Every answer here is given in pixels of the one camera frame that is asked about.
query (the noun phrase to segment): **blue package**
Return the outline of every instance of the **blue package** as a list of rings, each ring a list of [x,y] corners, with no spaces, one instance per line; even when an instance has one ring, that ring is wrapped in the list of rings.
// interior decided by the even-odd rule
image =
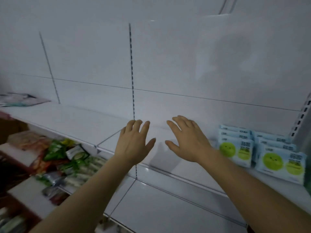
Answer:
[[[260,137],[265,138],[267,140],[290,143],[290,137],[289,136],[274,135],[274,134],[257,132],[257,131],[252,131],[252,136],[253,136],[255,143],[258,143],[258,138],[260,138]]]
[[[254,141],[230,136],[218,137],[220,152],[239,166],[251,167]]]
[[[251,130],[243,128],[243,127],[233,127],[233,126],[226,126],[226,125],[221,124],[219,126],[219,128],[223,129],[223,130],[233,131],[233,132],[241,132],[241,133],[251,134]]]
[[[304,184],[307,156],[302,152],[263,145],[255,169],[296,184]]]
[[[271,146],[271,147],[276,147],[276,148],[281,148],[281,149],[286,149],[290,151],[295,151],[297,150],[296,145],[294,144],[289,144],[281,141],[272,141],[268,140],[265,138],[257,138],[257,143],[255,143],[254,147],[254,156],[253,156],[253,161],[257,162],[261,149],[264,147],[264,145]]]
[[[219,136],[224,135],[224,136],[231,136],[231,137],[251,140],[251,135],[249,133],[234,132],[234,131],[223,130],[223,129],[219,129],[218,133],[219,133]]]

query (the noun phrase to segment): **person's right hand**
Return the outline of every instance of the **person's right hand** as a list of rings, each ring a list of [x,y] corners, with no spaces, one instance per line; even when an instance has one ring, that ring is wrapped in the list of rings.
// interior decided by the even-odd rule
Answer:
[[[172,141],[165,141],[165,144],[177,156],[187,161],[198,162],[200,156],[213,150],[208,139],[195,121],[189,120],[181,115],[172,119],[179,127],[169,120],[167,124],[176,136],[179,146],[175,145]]]

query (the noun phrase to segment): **person's left hand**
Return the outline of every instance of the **person's left hand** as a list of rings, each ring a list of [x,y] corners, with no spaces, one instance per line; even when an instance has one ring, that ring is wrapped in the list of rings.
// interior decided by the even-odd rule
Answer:
[[[153,148],[156,139],[151,139],[146,144],[146,137],[150,122],[146,121],[141,132],[141,120],[131,120],[120,132],[120,137],[115,149],[115,156],[122,157],[132,166],[139,164]]]

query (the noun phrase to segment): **smiley face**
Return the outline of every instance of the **smiley face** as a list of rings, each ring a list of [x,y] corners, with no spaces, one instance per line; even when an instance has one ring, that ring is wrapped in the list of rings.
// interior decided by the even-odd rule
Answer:
[[[249,160],[251,158],[251,153],[249,149],[239,149],[238,157],[242,160]]]
[[[295,161],[289,161],[286,165],[286,170],[293,175],[300,175],[304,172],[304,168],[301,166],[300,163]]]
[[[235,146],[230,142],[224,142],[220,145],[219,150],[226,157],[233,157],[235,155]]]
[[[262,157],[262,161],[267,168],[274,171],[278,171],[283,167],[283,160],[276,153],[266,153]]]

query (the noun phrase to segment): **hand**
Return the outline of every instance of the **hand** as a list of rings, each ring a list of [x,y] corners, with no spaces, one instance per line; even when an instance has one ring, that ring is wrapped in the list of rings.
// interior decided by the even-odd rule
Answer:
[[[199,162],[200,156],[213,150],[208,139],[195,121],[180,115],[173,117],[173,120],[181,130],[172,121],[168,120],[167,124],[176,136],[179,146],[175,145],[172,141],[165,141],[165,144],[177,156],[190,162]]]
[[[115,150],[115,156],[128,161],[132,166],[140,163],[153,148],[156,139],[151,139],[146,145],[146,137],[150,122],[146,121],[139,132],[141,120],[131,120],[120,132],[120,137]]]

